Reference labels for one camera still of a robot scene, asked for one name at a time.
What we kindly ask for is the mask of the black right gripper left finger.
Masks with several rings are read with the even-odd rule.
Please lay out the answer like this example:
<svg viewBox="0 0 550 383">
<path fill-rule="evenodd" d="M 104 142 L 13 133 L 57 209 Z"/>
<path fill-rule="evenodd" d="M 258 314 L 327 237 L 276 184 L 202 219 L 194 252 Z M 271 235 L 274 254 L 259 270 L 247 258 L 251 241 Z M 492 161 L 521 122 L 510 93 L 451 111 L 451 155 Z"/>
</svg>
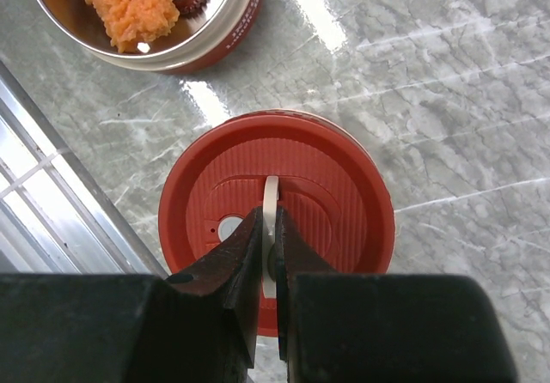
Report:
<svg viewBox="0 0 550 383">
<path fill-rule="evenodd" d="M 4 382 L 243 382 L 254 366 L 262 213 L 184 270 L 4 274 Z"/>
</svg>

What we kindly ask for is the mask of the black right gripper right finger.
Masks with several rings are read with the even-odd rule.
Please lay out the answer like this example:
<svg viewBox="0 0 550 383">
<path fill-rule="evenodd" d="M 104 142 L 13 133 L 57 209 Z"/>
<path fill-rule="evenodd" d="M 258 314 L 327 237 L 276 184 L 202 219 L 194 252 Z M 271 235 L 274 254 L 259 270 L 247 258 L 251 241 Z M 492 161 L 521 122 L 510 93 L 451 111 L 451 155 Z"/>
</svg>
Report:
<svg viewBox="0 0 550 383">
<path fill-rule="evenodd" d="M 516 382 L 485 290 L 471 277 L 336 271 L 278 209 L 278 352 L 291 382 Z"/>
</svg>

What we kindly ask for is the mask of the red container lid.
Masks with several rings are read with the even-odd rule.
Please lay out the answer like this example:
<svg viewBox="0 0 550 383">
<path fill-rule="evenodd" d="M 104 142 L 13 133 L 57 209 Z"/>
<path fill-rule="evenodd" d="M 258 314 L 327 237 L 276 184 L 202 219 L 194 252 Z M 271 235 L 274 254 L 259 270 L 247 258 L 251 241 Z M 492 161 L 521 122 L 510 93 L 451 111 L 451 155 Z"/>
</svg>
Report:
<svg viewBox="0 0 550 383">
<path fill-rule="evenodd" d="M 394 252 L 394 208 L 376 164 L 313 121 L 243 115 L 207 131 L 164 184 L 158 232 L 171 271 L 220 243 L 220 227 L 262 204 L 268 177 L 302 238 L 334 269 L 384 273 Z"/>
</svg>

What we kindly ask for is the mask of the orange fried cutlet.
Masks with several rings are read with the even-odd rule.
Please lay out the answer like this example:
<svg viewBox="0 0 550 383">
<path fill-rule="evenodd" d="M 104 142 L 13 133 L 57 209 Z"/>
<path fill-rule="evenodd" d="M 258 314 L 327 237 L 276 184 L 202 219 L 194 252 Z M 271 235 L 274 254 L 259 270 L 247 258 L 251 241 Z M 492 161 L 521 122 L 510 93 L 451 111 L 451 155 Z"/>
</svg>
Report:
<svg viewBox="0 0 550 383">
<path fill-rule="evenodd" d="M 173 0 L 84 0 L 101 18 L 111 46 L 119 53 L 134 52 L 170 34 L 180 11 Z"/>
</svg>

